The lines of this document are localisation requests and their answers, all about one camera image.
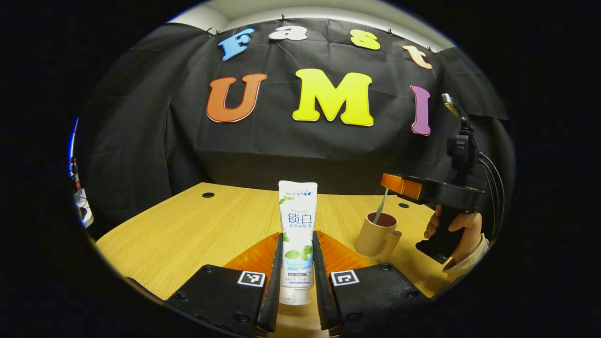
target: beige mug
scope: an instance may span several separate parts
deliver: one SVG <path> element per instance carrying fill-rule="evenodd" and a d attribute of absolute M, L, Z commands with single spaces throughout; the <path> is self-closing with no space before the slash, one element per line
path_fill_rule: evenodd
<path fill-rule="evenodd" d="M 386 234 L 397 228 L 397 219 L 394 216 L 382 212 L 377 224 L 372 223 L 376 212 L 370 212 L 365 216 L 361 232 L 355 241 L 355 250 L 363 256 L 377 256 L 384 249 Z"/>

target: sleeve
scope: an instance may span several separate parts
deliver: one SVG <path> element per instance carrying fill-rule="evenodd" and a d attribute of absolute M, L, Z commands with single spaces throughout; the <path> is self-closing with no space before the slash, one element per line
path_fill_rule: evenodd
<path fill-rule="evenodd" d="M 480 234 L 480 238 L 480 244 L 471 255 L 459 262 L 459 264 L 455 264 L 455 262 L 452 260 L 444 267 L 442 272 L 446 272 L 447 277 L 451 281 L 454 281 L 461 275 L 467 274 L 474 267 L 474 265 L 476 265 L 476 263 L 478 263 L 478 261 L 484 257 L 484 254 L 486 254 L 486 251 L 488 250 L 489 240 L 484 237 L 483 233 Z"/>

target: wooden table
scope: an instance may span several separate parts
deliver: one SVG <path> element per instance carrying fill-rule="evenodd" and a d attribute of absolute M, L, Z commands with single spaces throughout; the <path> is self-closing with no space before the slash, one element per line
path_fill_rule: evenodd
<path fill-rule="evenodd" d="M 215 196 L 203 198 L 205 192 Z M 315 229 L 353 248 L 366 214 L 378 208 L 382 196 L 318 194 Z M 403 234 L 389 262 L 426 296 L 444 290 L 450 281 L 442 265 L 415 248 L 424 239 L 433 211 L 389 195 L 384 212 L 396 217 Z M 277 191 L 201 183 L 119 225 L 96 245 L 123 276 L 165 300 L 201 266 L 223 266 L 279 231 Z M 376 264 L 377 257 L 366 259 Z M 327 337 L 320 329 L 315 292 L 312 295 L 307 306 L 280 304 L 276 333 L 270 337 Z"/>

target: letter m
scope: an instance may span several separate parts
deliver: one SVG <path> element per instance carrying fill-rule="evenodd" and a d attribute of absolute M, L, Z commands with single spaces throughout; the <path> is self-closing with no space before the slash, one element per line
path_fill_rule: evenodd
<path fill-rule="evenodd" d="M 302 80 L 299 109 L 292 113 L 297 121 L 317 121 L 320 117 L 315 110 L 315 100 L 322 107 L 328 121 L 333 121 L 342 104 L 346 101 L 346 110 L 340 120 L 346 124 L 372 126 L 374 119 L 370 115 L 367 88 L 371 78 L 361 73 L 348 73 L 335 88 L 326 74 L 320 69 L 299 69 L 296 72 Z"/>

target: orange letter u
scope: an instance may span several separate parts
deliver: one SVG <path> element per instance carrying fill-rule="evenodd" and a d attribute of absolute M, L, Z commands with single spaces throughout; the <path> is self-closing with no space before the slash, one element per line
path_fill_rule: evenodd
<path fill-rule="evenodd" d="M 244 76 L 242 81 L 246 83 L 246 88 L 242 96 L 242 103 L 233 109 L 225 106 L 225 98 L 230 85 L 236 81 L 236 78 L 214 80 L 209 84 L 211 93 L 207 102 L 207 116 L 215 122 L 236 122 L 247 117 L 255 108 L 259 85 L 266 78 L 267 75 L 262 73 Z"/>

